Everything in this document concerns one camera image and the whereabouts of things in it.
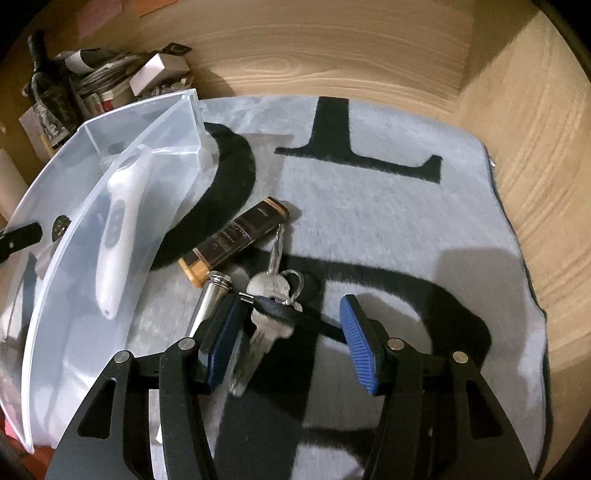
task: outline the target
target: black strap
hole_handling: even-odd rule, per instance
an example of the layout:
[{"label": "black strap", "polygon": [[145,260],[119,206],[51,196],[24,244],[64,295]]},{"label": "black strap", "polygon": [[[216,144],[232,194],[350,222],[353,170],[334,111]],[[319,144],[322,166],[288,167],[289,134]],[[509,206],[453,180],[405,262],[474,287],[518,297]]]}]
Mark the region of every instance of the black strap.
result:
[{"label": "black strap", "polygon": [[305,328],[312,332],[319,333],[325,337],[347,344],[345,334],[339,327],[326,323],[322,319],[314,318],[303,312],[298,312],[295,308],[279,303],[268,297],[254,297],[252,306],[254,309],[263,315],[280,320],[282,322],[291,323],[299,327]]}]

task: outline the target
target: gray mat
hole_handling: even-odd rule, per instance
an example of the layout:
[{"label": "gray mat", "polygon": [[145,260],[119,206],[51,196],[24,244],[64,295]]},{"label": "gray mat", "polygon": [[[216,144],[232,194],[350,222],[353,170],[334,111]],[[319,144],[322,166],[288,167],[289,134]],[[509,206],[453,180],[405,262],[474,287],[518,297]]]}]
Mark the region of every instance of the gray mat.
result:
[{"label": "gray mat", "polygon": [[[216,176],[164,239],[128,348],[154,353],[184,335],[200,291],[174,260],[271,195],[294,207],[284,265],[306,274],[301,302],[338,324],[339,300],[353,293],[419,351],[467,352],[535,469],[546,430],[545,318],[485,147],[459,129],[364,102],[202,104]],[[259,242],[222,270],[245,288],[266,268],[268,248],[269,239]],[[382,399],[358,384],[345,346],[296,331],[274,346],[242,398],[229,396],[227,383],[228,375],[201,400],[220,478],[361,477]],[[163,479],[156,395],[151,408],[154,473]]]}]

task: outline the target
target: dark bottle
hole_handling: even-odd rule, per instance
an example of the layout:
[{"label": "dark bottle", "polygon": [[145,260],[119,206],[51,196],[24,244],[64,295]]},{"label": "dark bottle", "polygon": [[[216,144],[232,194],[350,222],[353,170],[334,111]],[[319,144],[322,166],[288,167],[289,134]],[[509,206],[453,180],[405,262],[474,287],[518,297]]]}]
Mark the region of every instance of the dark bottle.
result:
[{"label": "dark bottle", "polygon": [[79,126],[70,101],[70,92],[59,75],[58,65],[49,59],[43,31],[37,30],[27,40],[33,59],[29,98],[52,147],[61,147]]}]

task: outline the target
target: key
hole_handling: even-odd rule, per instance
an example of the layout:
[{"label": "key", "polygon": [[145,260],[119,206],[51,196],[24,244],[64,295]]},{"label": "key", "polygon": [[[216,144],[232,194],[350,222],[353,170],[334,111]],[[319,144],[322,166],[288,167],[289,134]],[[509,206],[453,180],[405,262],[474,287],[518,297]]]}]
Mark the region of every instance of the key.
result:
[{"label": "key", "polygon": [[[301,291],[301,288],[298,288],[295,296],[290,297],[290,285],[285,277],[279,273],[279,263],[283,253],[284,231],[283,224],[277,228],[275,241],[271,247],[269,267],[266,272],[261,272],[252,277],[246,288],[248,294],[291,302],[295,300],[295,296]],[[230,380],[230,392],[235,397],[242,396],[248,382],[250,382],[263,357],[271,350],[275,341],[278,338],[289,338],[294,330],[293,325],[266,317],[256,310],[252,312],[251,320],[256,326],[256,331],[251,337],[246,354],[238,360]]]},{"label": "key", "polygon": [[[292,305],[299,312],[302,311],[301,305],[296,301]],[[275,341],[278,338],[289,338],[294,332],[294,325],[266,317],[256,310],[252,312],[252,323],[255,324],[256,331],[230,380],[230,393],[235,397],[241,397],[245,392],[263,357],[271,350]]]},{"label": "key", "polygon": [[269,267],[266,272],[256,274],[251,278],[246,288],[250,295],[263,295],[264,297],[286,300],[290,295],[290,284],[283,275],[279,273],[279,263],[283,253],[283,234],[285,226],[280,224],[277,227],[275,241],[271,247]]}]

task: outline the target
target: wooden table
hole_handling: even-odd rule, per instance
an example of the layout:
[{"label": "wooden table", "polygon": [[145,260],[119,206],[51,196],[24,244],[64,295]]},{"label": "wooden table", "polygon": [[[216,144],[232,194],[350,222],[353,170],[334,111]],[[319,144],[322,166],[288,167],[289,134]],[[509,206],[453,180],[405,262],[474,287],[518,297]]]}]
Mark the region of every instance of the wooden table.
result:
[{"label": "wooden table", "polygon": [[387,103],[457,125],[489,148],[506,212],[548,313],[554,436],[547,470],[591,408],[591,85],[529,0],[179,0],[124,12],[82,42],[82,0],[52,0],[0,65],[0,147],[31,182],[41,168],[18,117],[26,35],[50,54],[170,41],[203,98],[268,93]]}]

